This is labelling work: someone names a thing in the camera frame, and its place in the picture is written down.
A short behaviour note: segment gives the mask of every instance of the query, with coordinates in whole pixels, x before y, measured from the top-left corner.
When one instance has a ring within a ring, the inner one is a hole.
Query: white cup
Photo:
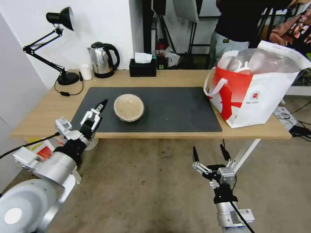
[[[90,66],[88,64],[80,65],[79,69],[84,80],[90,80],[93,77]]]

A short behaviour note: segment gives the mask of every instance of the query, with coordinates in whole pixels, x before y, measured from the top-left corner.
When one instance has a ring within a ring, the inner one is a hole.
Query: lamp base
[[[60,74],[57,81],[60,85],[71,85],[79,81],[79,75],[76,73]]]

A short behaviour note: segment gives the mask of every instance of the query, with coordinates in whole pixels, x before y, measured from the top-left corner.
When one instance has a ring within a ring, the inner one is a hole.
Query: bag handle
[[[228,80],[226,80],[226,79],[224,79],[224,78],[221,78],[221,80],[219,80],[219,82],[217,83],[217,85],[216,85],[215,89],[213,90],[213,92],[210,93],[210,94],[208,94],[208,92],[206,91],[206,86],[207,86],[207,82],[208,82],[208,80],[209,80],[210,74],[211,74],[212,70],[214,70],[214,69],[215,69],[215,67],[213,67],[213,68],[210,70],[210,72],[208,73],[208,75],[207,75],[207,77],[206,77],[206,79],[205,79],[205,82],[204,82],[203,91],[204,91],[204,93],[206,94],[206,96],[213,96],[213,95],[217,94],[217,93],[220,91],[220,89],[221,89],[225,84],[228,83]]]

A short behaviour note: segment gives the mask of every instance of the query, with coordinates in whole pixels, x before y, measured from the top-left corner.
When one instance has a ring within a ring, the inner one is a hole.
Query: kettle handle
[[[108,59],[111,61],[109,66],[111,66],[113,70],[116,70],[118,68],[118,66],[120,65],[120,55],[119,55],[118,50],[112,44],[103,44],[103,47],[108,54]],[[117,62],[115,64],[112,63],[112,57],[111,57],[111,54],[108,50],[114,51],[114,54],[117,57]]]

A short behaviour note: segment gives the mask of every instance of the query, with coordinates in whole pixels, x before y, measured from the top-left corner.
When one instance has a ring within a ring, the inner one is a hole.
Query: wooden table
[[[38,105],[12,132],[12,137],[47,137],[55,133],[55,119],[64,116],[72,120],[81,101],[90,87],[202,87],[208,70],[159,70],[156,77],[130,77],[128,70],[116,71],[107,79],[93,78],[84,81],[81,94],[65,97],[51,89]],[[70,86],[57,85],[59,91],[77,93],[81,82]],[[96,133],[96,138],[144,138],[144,139],[254,139],[240,151],[236,160],[237,170],[260,139],[289,139],[290,133],[275,116],[264,125],[232,129],[215,110],[222,132],[180,132],[180,133]]]

